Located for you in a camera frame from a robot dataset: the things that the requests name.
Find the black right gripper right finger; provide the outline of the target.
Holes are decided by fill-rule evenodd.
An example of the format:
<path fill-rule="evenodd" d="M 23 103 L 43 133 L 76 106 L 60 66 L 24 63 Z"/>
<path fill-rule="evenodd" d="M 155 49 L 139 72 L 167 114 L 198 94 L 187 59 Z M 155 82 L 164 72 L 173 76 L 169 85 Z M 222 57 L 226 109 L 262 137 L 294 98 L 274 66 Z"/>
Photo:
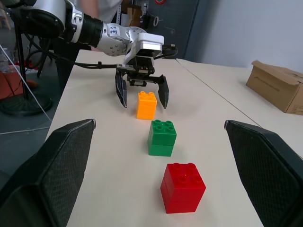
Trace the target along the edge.
<path fill-rule="evenodd" d="M 241 183 L 265 227 L 303 225 L 303 160 L 276 133 L 226 120 Z"/>

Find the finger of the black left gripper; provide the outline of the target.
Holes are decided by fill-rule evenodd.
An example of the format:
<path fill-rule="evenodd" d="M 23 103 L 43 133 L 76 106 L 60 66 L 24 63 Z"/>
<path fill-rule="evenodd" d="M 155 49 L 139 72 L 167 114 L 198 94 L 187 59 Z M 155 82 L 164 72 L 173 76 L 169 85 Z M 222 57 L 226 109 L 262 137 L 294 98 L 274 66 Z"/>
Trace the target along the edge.
<path fill-rule="evenodd" d="M 166 109 L 169 101 L 169 87 L 167 84 L 166 77 L 164 75 L 161 75 L 160 77 L 158 77 L 156 83 L 159 86 L 158 95 L 160 102 L 163 108 Z"/>
<path fill-rule="evenodd" d="M 116 93 L 124 108 L 127 108 L 127 88 L 126 81 L 123 79 L 123 74 L 120 71 L 116 71 L 115 75 Z"/>

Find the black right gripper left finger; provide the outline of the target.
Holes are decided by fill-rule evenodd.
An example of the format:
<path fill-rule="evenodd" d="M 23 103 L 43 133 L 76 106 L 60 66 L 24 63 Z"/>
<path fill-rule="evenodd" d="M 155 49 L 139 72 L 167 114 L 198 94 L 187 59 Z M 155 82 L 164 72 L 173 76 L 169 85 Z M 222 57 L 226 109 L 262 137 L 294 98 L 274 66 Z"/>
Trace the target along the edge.
<path fill-rule="evenodd" d="M 89 157 L 94 119 L 54 130 L 0 191 L 2 227 L 65 227 Z"/>

